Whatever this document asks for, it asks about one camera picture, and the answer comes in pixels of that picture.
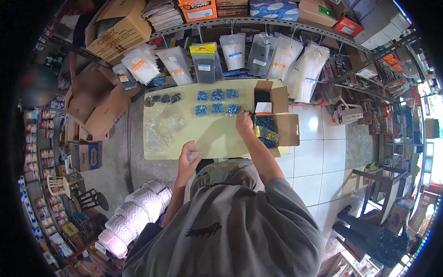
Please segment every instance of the hand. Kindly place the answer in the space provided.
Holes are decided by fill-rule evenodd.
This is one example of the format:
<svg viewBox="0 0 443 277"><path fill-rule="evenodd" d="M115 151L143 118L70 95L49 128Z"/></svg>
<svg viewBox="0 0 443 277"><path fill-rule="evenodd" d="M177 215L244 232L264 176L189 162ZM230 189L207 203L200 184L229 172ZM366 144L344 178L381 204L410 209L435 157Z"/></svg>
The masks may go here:
<svg viewBox="0 0 443 277"><path fill-rule="evenodd" d="M244 138L248 134L254 134L253 123L251 119L251 112L241 111L237 115L237 121L235 123L235 128L238 134Z"/></svg>
<svg viewBox="0 0 443 277"><path fill-rule="evenodd" d="M179 157L179 173L177 176L178 182L175 183L176 186L186 186L189 178L197 168L198 163L202 160L202 155L199 155L192 163L188 161L188 156L192 152L198 152L197 147L192 145L194 142L194 140L191 140L183 145L182 153Z"/></svg>

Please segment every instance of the white tiled floor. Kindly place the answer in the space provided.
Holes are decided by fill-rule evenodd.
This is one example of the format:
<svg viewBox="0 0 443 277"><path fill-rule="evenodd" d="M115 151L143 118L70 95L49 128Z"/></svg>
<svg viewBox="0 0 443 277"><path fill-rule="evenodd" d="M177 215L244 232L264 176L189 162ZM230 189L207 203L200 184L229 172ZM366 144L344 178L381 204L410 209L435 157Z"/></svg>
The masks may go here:
<svg viewBox="0 0 443 277"><path fill-rule="evenodd" d="M343 194L345 180L345 126L334 125L326 108L293 105L289 113L299 115L300 145L276 158L286 180L308 206L325 242L339 209L348 203L358 212L362 194Z"/></svg>

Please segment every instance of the person in black pants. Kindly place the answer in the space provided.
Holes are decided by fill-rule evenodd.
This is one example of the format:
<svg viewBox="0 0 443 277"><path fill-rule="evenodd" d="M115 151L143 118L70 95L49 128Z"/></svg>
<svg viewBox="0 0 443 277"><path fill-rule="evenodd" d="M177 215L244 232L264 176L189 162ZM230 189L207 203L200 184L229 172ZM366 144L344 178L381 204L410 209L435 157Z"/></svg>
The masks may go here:
<svg viewBox="0 0 443 277"><path fill-rule="evenodd" d="M386 228L350 215L350 210L351 205L348 205L337 214L337 217L349 224L350 228L340 222L336 222L332 228L345 240L365 251L371 258L376 259L384 266L393 268L406 253L414 254L420 247L423 239L419 234L416 234L412 239L409 238L409 213L402 222L401 235L397 236Z"/></svg>

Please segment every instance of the white plastic chair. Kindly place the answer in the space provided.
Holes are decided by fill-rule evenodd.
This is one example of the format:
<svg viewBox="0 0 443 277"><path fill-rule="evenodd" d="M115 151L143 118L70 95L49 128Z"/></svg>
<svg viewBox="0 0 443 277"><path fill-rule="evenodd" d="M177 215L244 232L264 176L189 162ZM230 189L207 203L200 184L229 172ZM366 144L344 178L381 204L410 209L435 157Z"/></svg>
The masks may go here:
<svg viewBox="0 0 443 277"><path fill-rule="evenodd" d="M68 198L71 199L70 186L76 184L77 182L83 181L84 178L74 179L72 181L68 181L68 179L66 177L48 176L47 183L48 183L49 193L51 193L52 196L57 196L65 193L68 196Z"/></svg>

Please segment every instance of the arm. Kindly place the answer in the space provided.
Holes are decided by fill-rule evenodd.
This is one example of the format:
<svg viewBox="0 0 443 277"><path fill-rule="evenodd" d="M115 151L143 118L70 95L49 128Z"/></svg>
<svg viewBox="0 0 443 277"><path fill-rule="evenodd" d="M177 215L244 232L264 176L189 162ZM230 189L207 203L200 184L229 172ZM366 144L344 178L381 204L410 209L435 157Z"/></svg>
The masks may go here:
<svg viewBox="0 0 443 277"><path fill-rule="evenodd" d="M186 184L189 181L189 178L195 172L198 163L202 160L202 155L199 155L197 159L195 159L195 161L193 161L192 163L188 161L187 155L191 152L198 151L195 146L192 146L193 143L194 141L192 140L183 145L182 153L179 157L179 173L177 175L177 180L175 181L174 190L172 192L169 206L163 219L163 228L166 228L166 226L168 226L177 212L183 207Z"/></svg>
<svg viewBox="0 0 443 277"><path fill-rule="evenodd" d="M249 150L263 184L266 185L267 181L276 177L284 179L284 174L276 160L255 135L249 111L243 111L237 115L236 128Z"/></svg>

